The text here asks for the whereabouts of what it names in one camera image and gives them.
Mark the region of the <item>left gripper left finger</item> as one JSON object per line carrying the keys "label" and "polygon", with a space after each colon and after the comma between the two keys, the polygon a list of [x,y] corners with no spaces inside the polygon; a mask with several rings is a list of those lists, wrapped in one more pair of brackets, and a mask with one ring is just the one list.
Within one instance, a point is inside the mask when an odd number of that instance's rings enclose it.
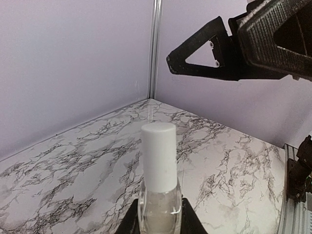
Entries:
{"label": "left gripper left finger", "polygon": [[135,199],[118,226],[117,234],[140,234],[137,209],[138,199]]}

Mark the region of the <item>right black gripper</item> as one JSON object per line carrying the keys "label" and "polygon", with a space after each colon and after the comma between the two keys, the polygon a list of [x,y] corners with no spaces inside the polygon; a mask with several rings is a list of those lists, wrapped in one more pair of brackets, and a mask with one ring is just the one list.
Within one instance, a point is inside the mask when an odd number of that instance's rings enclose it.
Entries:
{"label": "right black gripper", "polygon": [[222,80],[312,79],[312,2],[264,0],[238,19],[231,18],[228,36],[222,18],[211,21],[223,62],[211,78]]}

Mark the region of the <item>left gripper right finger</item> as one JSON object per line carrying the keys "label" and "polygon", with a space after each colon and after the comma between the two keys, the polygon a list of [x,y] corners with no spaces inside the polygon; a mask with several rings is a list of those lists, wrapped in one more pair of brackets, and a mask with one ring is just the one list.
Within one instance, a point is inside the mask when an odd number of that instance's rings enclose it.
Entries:
{"label": "left gripper right finger", "polygon": [[182,199],[181,234],[207,234],[187,198]]}

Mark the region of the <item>clear nail polish bottle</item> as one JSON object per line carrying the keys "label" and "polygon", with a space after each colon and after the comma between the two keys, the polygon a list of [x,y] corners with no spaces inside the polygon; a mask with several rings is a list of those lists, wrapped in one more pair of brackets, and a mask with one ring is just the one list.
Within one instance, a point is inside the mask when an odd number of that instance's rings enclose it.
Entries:
{"label": "clear nail polish bottle", "polygon": [[178,234],[182,193],[177,176],[176,126],[154,122],[141,127],[143,182],[138,198],[142,234]]}

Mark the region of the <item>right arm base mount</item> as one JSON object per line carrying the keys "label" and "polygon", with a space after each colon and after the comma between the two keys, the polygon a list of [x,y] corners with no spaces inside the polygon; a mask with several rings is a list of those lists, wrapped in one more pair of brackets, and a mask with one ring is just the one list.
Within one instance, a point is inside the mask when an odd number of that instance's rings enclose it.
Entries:
{"label": "right arm base mount", "polygon": [[312,192],[312,136],[308,135],[295,155],[297,160],[287,161],[287,198],[306,202],[306,193]]}

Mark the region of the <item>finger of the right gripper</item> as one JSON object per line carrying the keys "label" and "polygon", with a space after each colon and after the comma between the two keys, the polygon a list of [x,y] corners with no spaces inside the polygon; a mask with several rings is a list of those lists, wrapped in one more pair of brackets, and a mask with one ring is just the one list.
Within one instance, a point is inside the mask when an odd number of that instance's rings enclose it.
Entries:
{"label": "finger of the right gripper", "polygon": [[174,75],[239,80],[235,47],[221,17],[206,23],[174,49],[166,61]]}

